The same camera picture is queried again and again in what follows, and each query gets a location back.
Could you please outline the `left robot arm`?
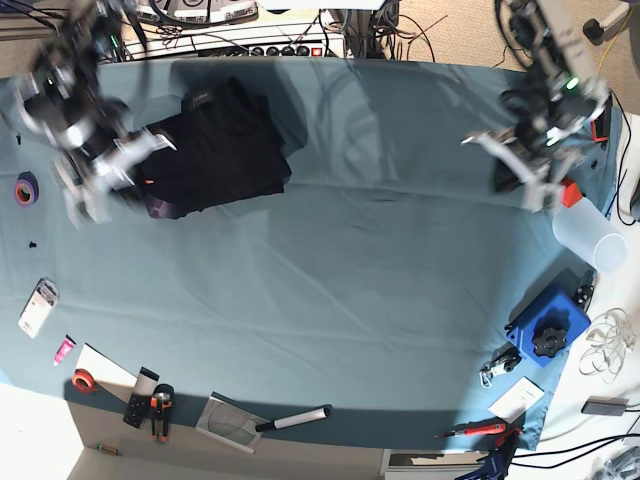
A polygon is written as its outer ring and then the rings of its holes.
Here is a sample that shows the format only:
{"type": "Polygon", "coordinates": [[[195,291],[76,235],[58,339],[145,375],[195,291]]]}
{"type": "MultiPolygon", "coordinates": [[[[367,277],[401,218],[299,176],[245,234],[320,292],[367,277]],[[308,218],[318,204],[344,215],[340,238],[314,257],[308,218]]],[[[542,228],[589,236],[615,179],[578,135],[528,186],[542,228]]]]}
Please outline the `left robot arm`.
{"type": "Polygon", "coordinates": [[[598,74],[560,1],[497,1],[498,30],[523,80],[500,95],[515,118],[501,131],[471,132],[465,143],[481,146],[501,162],[495,187],[522,188],[531,212],[561,205],[562,181],[583,156],[566,140],[606,110],[609,88],[598,74]]]}

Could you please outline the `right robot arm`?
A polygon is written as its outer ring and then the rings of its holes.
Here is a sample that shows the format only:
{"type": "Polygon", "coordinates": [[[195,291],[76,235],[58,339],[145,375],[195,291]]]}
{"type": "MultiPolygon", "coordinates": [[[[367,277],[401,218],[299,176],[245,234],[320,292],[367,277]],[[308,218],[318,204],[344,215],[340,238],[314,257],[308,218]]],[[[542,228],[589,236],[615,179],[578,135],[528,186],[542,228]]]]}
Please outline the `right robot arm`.
{"type": "Polygon", "coordinates": [[[76,225],[106,222],[109,195],[133,187],[134,167],[174,146],[146,128],[128,130],[128,106],[100,92],[98,65],[107,54],[122,54],[123,19],[146,39],[133,1],[93,1],[71,10],[15,87],[26,127],[59,152],[53,171],[76,225]]]}

